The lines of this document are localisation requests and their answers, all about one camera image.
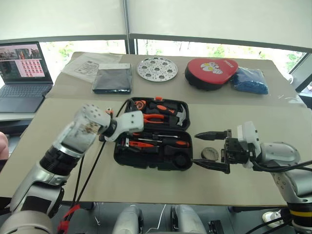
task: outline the robotic arm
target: robotic arm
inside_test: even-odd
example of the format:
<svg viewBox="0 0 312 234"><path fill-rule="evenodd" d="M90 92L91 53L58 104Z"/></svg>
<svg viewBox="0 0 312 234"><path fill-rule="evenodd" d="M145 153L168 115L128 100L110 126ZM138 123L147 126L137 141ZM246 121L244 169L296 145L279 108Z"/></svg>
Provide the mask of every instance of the robotic arm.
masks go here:
<svg viewBox="0 0 312 234"><path fill-rule="evenodd" d="M237 138L231 130L195 135L203 140L225 139L221 163L206 159L193 162L207 169L230 173L230 164L243 164L254 171L270 172L293 217L297 234L312 233L312 171L298 164L299 152L285 142L260 143L254 124L249 121L237 127Z"/></svg>
<svg viewBox="0 0 312 234"><path fill-rule="evenodd" d="M51 233L48 219L59 209L64 195L62 186L97 135L103 134L106 141L115 141L124 132L142 130L141 111L124 113L112 119L95 105L83 105L16 190L10 203L13 215L4 223L0 233L12 233L19 228L25 229L25 226L30 233L38 230Z"/></svg>

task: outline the hammer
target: hammer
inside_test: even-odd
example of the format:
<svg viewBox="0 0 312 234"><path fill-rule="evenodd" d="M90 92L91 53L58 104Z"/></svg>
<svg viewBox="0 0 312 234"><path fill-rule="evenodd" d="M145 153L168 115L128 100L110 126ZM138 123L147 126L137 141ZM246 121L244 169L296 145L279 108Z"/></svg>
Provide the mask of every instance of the hammer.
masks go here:
<svg viewBox="0 0 312 234"><path fill-rule="evenodd" d="M151 103L150 104L150 108L151 109L157 109L159 110L160 113L165 114L165 115L171 115L171 116L177 116L179 118L179 122L177 123L177 125L182 126L183 121L186 119L186 111L183 105L181 105L182 107L182 112L178 112L176 110L170 110L165 106L162 105L157 105L155 103Z"/></svg>

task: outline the tool kit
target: tool kit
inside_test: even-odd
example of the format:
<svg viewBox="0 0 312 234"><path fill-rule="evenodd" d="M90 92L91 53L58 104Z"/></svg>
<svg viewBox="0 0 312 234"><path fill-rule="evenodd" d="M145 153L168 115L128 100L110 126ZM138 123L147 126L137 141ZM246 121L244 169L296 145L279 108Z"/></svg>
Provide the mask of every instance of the tool kit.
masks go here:
<svg viewBox="0 0 312 234"><path fill-rule="evenodd" d="M187 104L161 97L133 97L125 112L134 110L143 113L144 131L120 136L115 145L115 161L144 169L189 169L193 150L191 136L186 132L190 126Z"/></svg>

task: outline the cartoon sticker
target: cartoon sticker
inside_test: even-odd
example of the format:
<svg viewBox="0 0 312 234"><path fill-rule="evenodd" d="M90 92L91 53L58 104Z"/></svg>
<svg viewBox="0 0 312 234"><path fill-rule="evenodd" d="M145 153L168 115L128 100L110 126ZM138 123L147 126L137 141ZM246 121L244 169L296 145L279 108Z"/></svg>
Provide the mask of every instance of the cartoon sticker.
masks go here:
<svg viewBox="0 0 312 234"><path fill-rule="evenodd" d="M206 72L212 72L214 74L223 73L223 71L219 68L219 65L215 62L203 63L200 67Z"/></svg>

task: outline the laptop screen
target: laptop screen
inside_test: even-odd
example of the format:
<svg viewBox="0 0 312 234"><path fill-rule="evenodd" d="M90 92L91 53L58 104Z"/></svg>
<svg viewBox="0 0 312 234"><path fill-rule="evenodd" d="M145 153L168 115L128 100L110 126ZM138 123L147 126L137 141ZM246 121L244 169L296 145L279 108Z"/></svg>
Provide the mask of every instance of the laptop screen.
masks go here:
<svg viewBox="0 0 312 234"><path fill-rule="evenodd" d="M52 83L39 42L0 44L0 75L5 83Z"/></svg>

